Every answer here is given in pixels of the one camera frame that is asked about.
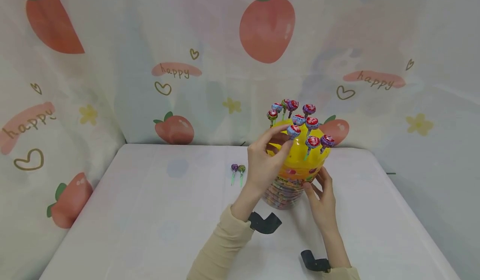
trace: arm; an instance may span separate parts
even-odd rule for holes
[[[253,230],[248,218],[290,152],[293,142],[287,141],[288,136],[281,133],[287,127],[288,125],[270,128],[247,148],[249,169],[246,185],[234,204],[222,213],[220,223],[193,262],[187,280],[227,279],[237,253],[252,238]],[[269,142],[284,143],[273,157],[265,151],[267,148],[271,150]]]
[[[338,231],[332,177],[328,174],[325,167],[322,167],[316,179],[322,186],[323,191],[320,191],[312,183],[304,183],[303,187],[310,202],[313,220],[315,220],[322,234],[328,262],[331,266],[329,273],[323,273],[323,279],[360,280],[357,269],[350,264],[342,236]]]
[[[222,213],[220,223],[193,262],[187,280],[227,279],[237,253],[252,239],[248,218],[261,195],[252,186],[244,186],[235,203]]]

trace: black plastic clip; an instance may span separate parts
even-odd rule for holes
[[[327,272],[330,269],[330,263],[328,259],[315,259],[310,250],[305,250],[300,253],[301,259],[303,259],[303,264],[309,270],[314,272]]]
[[[248,220],[252,222],[252,225],[250,226],[251,229],[263,233],[264,235],[272,234],[282,224],[282,221],[274,213],[271,213],[265,220],[263,220],[258,213],[253,211]]]

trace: person's right hand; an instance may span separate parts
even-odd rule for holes
[[[322,191],[313,183],[305,182],[303,184],[303,188],[310,202],[313,220],[315,220],[320,232],[337,232],[338,226],[335,215],[335,196],[333,194],[332,177],[328,174],[325,167],[322,166],[315,179],[320,183]]]

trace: person's left hand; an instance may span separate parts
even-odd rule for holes
[[[253,186],[263,193],[272,184],[293,145],[293,141],[290,140],[288,135],[281,133],[289,126],[286,124],[270,128],[249,145],[247,148],[248,173],[246,185]],[[270,143],[282,145],[282,147],[278,150]],[[275,155],[269,156],[266,150],[272,151]]]

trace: white tablecloth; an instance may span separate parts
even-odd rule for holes
[[[247,165],[246,147],[123,146],[63,240],[41,280],[183,280],[227,204],[232,163]],[[334,179],[337,216],[351,263],[363,280],[458,277],[369,151],[333,149],[325,166]],[[255,233],[228,279],[318,279],[300,252],[325,258],[305,196],[278,211],[283,224]]]

